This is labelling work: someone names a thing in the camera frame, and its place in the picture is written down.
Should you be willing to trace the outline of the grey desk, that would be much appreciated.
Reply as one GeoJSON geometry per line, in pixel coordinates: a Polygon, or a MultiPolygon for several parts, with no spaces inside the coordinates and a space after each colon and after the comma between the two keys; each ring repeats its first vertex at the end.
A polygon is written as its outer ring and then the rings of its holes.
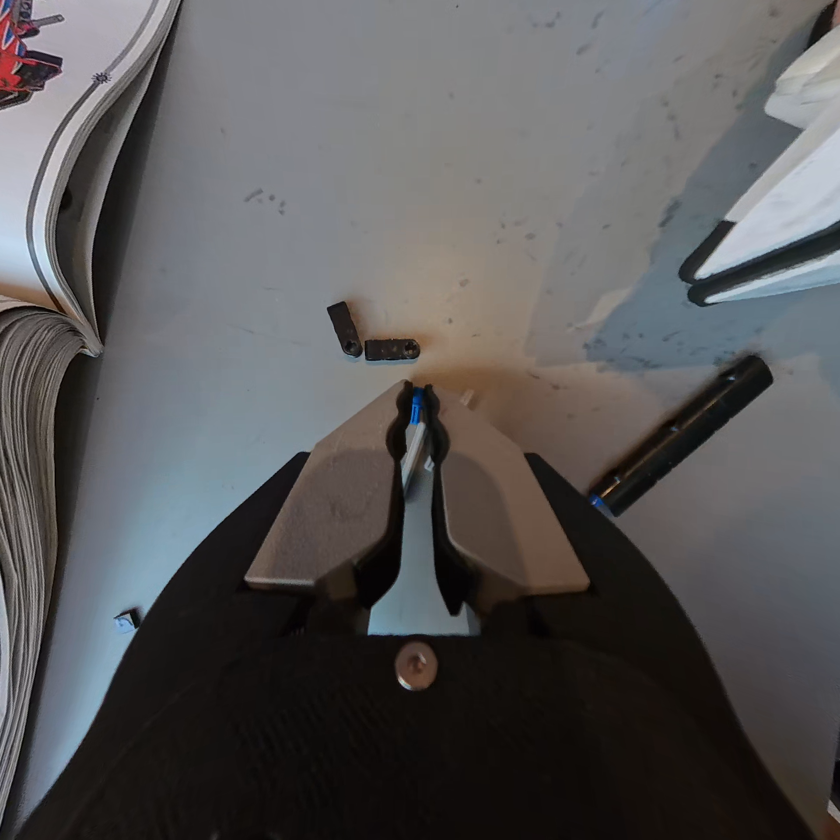
{"type": "Polygon", "coordinates": [[[838,731],[838,286],[697,308],[678,269],[792,141],[824,2],[184,2],[112,182],[105,349],[56,413],[59,569],[3,834],[195,546],[402,378],[585,490],[745,352],[774,384],[617,524],[820,832],[838,731]],[[345,355],[409,338],[415,361],[345,355]]]}

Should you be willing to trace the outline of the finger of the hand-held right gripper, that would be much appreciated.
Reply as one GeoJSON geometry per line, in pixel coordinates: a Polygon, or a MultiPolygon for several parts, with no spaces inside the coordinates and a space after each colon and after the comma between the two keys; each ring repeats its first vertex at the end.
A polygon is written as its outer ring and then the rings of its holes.
{"type": "Polygon", "coordinates": [[[689,285],[687,298],[709,307],[838,283],[838,238],[814,238],[698,279],[689,285]]]}
{"type": "Polygon", "coordinates": [[[838,238],[839,128],[816,120],[686,258],[686,284],[814,238],[838,238]]]}

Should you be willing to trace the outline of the black double connector brick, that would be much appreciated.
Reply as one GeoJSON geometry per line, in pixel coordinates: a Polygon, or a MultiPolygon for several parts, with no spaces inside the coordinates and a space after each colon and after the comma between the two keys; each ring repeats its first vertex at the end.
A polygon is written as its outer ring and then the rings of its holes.
{"type": "Polygon", "coordinates": [[[607,516],[622,516],[669,472],[669,461],[661,455],[657,448],[636,448],[594,483],[588,500],[595,493],[610,508],[607,516]]]}

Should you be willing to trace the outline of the black axle connector brick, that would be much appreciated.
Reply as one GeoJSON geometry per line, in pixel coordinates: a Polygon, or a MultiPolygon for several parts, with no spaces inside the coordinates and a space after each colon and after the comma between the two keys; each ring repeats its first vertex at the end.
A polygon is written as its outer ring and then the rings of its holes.
{"type": "Polygon", "coordinates": [[[680,462],[709,441],[728,421],[728,400],[724,395],[695,400],[662,429],[657,451],[668,461],[680,462]]]}

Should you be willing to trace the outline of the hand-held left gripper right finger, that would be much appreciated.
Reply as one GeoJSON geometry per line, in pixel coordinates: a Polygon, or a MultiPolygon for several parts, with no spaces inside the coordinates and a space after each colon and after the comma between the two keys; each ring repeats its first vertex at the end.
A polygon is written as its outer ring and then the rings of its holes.
{"type": "Polygon", "coordinates": [[[586,592],[590,577],[525,454],[451,392],[424,389],[437,586],[452,615],[586,592]]]}

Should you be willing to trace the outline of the open instruction booklet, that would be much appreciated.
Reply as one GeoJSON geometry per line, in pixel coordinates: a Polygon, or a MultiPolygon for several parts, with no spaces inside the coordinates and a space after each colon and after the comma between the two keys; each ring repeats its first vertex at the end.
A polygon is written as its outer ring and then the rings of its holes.
{"type": "Polygon", "coordinates": [[[55,422],[103,345],[104,200],[181,2],[2,1],[1,803],[25,740],[58,555],[55,422]]]}

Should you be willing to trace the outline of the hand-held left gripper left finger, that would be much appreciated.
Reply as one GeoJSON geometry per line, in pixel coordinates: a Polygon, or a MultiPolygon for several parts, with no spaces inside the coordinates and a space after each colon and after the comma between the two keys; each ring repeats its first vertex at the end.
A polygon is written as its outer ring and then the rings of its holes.
{"type": "Polygon", "coordinates": [[[314,445],[245,574],[250,590],[369,610],[391,589],[412,404],[399,381],[314,445]]]}

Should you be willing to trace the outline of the black pin connector brick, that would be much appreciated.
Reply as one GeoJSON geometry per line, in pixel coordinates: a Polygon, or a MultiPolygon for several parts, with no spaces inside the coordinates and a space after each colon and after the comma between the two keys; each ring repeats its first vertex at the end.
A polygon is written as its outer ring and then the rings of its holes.
{"type": "Polygon", "coordinates": [[[368,339],[364,342],[364,358],[372,363],[415,361],[420,354],[421,347],[415,339],[368,339]]]}

